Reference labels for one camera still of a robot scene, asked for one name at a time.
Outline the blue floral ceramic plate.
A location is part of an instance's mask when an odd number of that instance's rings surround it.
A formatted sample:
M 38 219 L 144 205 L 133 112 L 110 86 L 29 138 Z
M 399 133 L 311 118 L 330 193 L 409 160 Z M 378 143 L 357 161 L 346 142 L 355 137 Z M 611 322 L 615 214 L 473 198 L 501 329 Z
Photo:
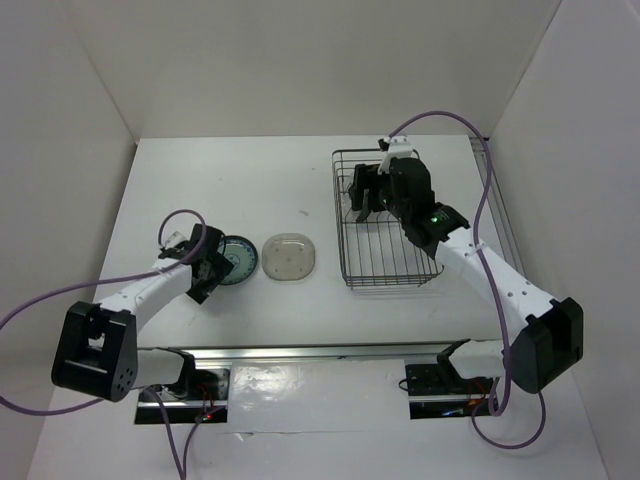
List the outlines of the blue floral ceramic plate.
M 242 236 L 227 236 L 221 243 L 219 252 L 233 264 L 230 273 L 221 281 L 222 286 L 234 286 L 248 280 L 259 263 L 256 247 Z

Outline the clear textured glass plate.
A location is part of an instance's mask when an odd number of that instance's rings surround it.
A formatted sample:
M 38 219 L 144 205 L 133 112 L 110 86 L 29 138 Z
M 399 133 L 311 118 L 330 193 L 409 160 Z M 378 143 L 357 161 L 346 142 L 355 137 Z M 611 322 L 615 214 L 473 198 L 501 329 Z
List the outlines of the clear textured glass plate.
M 352 209 L 352 200 L 349 190 L 353 184 L 354 174 L 349 173 L 341 178 L 342 193 L 340 194 L 341 217 L 345 223 L 353 223 L 357 213 Z

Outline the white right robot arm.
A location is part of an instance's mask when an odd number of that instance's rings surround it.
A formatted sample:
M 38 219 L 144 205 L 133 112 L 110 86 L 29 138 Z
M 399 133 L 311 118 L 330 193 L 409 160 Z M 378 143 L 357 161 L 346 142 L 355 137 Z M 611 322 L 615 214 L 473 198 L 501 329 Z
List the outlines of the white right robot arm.
M 470 379 L 485 377 L 514 382 L 538 394 L 581 360 L 582 307 L 536 287 L 475 236 L 462 214 L 436 200 L 430 172 L 421 160 L 358 164 L 347 194 L 358 222 L 388 212 L 414 247 L 496 308 L 500 340 L 463 340 L 445 350 L 436 369 L 441 388 L 457 392 Z

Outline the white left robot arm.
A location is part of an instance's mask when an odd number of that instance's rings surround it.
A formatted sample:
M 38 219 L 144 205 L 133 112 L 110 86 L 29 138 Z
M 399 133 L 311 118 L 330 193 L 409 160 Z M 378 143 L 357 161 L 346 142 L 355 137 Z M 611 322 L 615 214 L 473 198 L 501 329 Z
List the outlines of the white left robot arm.
M 66 313 L 51 370 L 60 388 L 111 402 L 130 391 L 162 386 L 184 399 L 196 390 L 195 358 L 170 347 L 141 348 L 138 334 L 174 299 L 202 304 L 233 270 L 226 235 L 196 224 L 176 234 L 151 269 L 96 303 L 78 301 Z

